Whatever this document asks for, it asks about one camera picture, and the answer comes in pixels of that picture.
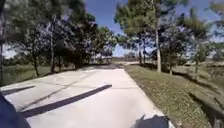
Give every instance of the green grass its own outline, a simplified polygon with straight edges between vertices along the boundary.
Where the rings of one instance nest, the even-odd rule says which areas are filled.
[[[49,73],[49,67],[39,67],[40,76]],[[36,73],[31,65],[17,65],[3,67],[3,81],[4,85],[9,85],[28,79],[36,78]]]
[[[133,65],[125,69],[174,124],[182,124],[184,128],[210,127],[206,113],[201,105],[192,99],[191,94],[207,99],[210,103],[210,96],[219,94],[179,76],[159,74]]]

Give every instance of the foliage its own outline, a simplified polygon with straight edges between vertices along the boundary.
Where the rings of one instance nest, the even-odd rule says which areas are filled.
[[[98,27],[82,0],[10,0],[7,4],[6,41],[31,55],[37,75],[43,62],[51,64],[54,72],[55,64],[73,63],[79,68],[98,54],[112,56],[115,34]]]

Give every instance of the tree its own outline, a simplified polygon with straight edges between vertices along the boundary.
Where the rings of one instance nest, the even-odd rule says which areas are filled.
[[[115,22],[119,23],[129,37],[126,48],[138,49],[139,62],[142,64],[142,45],[145,53],[148,30],[151,28],[152,15],[144,1],[129,0],[126,5],[117,5]]]
[[[216,26],[216,31],[214,32],[215,36],[217,37],[224,37],[224,32],[223,32],[223,28],[224,28],[224,2],[211,2],[210,4],[210,9],[215,12],[216,14],[218,14],[220,16],[220,20],[217,20],[214,22],[214,25]],[[223,42],[217,42],[217,43],[213,43],[213,51],[215,52],[215,54],[213,55],[213,60],[215,61],[221,61],[224,60],[224,45]]]
[[[164,32],[160,36],[162,62],[169,67],[172,75],[172,67],[178,65],[187,51],[186,33],[181,31],[175,23],[170,22],[164,27]]]
[[[3,16],[3,10],[4,10],[5,0],[0,1],[0,86],[3,85],[3,74],[2,74],[2,61],[3,61],[3,55],[2,55],[2,45],[4,43],[4,16]]]
[[[202,53],[204,53],[202,52],[203,43],[209,38],[210,24],[200,20],[194,8],[191,8],[189,17],[185,17],[183,14],[180,19],[179,24],[185,28],[185,32],[190,37],[191,51],[195,61],[195,79],[197,79],[200,58],[202,58]]]
[[[28,52],[32,56],[32,64],[36,75],[39,76],[38,57],[44,47],[41,44],[43,41],[41,39],[43,31],[40,25],[41,17],[38,14],[33,14],[33,8],[30,8],[25,1],[8,4],[7,42],[18,51]]]
[[[212,59],[214,61],[223,61],[224,60],[224,43],[223,42],[211,43],[211,52],[213,53]]]
[[[137,38],[141,63],[141,46],[145,43],[144,35],[150,33],[156,42],[157,70],[161,72],[161,53],[159,41],[160,20],[173,10],[178,4],[186,4],[187,0],[129,0],[126,5],[118,5],[115,22],[118,22],[125,33],[132,38]]]

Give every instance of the grass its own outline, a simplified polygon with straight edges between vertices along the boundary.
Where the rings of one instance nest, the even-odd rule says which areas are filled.
[[[221,113],[214,98],[222,96],[213,90],[180,76],[159,74],[137,65],[125,69],[174,124],[181,124],[184,128],[209,128],[213,125],[213,119],[209,121],[209,113],[213,113],[212,110]]]
[[[62,68],[63,71],[72,69],[72,67]],[[50,67],[39,66],[38,71],[40,77],[50,73]],[[26,81],[29,79],[36,78],[36,72],[32,65],[16,65],[3,67],[3,85],[9,85],[17,82]]]

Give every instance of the paved path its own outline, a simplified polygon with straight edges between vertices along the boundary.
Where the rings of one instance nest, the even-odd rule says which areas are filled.
[[[32,128],[160,128],[166,122],[123,69],[69,71],[2,90]]]

